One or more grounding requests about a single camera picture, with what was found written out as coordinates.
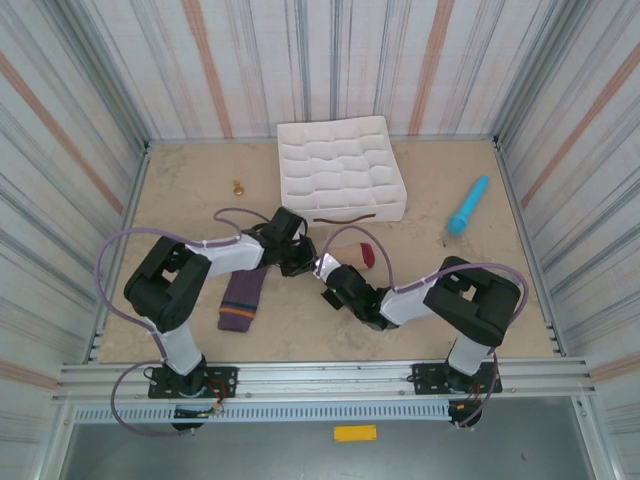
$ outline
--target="yellow block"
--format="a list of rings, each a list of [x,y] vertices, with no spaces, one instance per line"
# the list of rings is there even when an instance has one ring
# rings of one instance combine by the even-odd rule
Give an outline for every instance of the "yellow block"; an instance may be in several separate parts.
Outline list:
[[[333,439],[336,442],[373,442],[377,438],[375,425],[352,425],[333,429]]]

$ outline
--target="striped wall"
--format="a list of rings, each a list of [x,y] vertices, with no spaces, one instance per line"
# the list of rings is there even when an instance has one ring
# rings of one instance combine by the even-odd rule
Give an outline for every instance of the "striped wall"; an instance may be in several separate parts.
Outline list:
[[[582,6],[502,138],[566,347],[589,360],[640,478],[640,3]]]
[[[564,0],[69,0],[153,139],[493,133]]]
[[[140,147],[44,2],[0,2],[0,478],[26,478],[63,362],[94,328],[92,263]]]

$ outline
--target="metal ventilated panel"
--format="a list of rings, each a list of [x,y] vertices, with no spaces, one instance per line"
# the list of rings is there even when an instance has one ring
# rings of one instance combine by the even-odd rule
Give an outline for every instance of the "metal ventilated panel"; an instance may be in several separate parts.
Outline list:
[[[127,423],[192,423],[173,419],[175,405],[123,405],[118,413]],[[447,400],[388,402],[299,402],[227,404],[210,422],[314,422],[368,420],[450,420]],[[78,409],[75,423],[115,423],[108,405],[86,405]]]

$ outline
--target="small gold object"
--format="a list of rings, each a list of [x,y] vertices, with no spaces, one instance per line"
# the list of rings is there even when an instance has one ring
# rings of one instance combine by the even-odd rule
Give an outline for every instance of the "small gold object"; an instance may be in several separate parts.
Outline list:
[[[244,193],[244,188],[242,187],[242,185],[240,185],[240,182],[238,180],[234,180],[233,185],[235,187],[233,189],[233,193],[235,193],[238,196]]]

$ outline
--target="metal rail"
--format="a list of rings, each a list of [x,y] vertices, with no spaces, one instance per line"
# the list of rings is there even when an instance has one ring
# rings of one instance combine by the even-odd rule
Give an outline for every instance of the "metal rail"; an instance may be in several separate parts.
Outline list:
[[[238,363],[236,402],[380,401],[424,398],[451,399],[460,395],[416,397],[407,382],[411,365],[421,361],[331,363]],[[65,366],[54,404],[107,404],[116,379],[130,365]],[[581,358],[505,359],[499,362],[504,391],[500,397],[575,396],[595,393]],[[134,371],[117,392],[119,403],[202,403],[202,399],[151,400],[149,381]]]

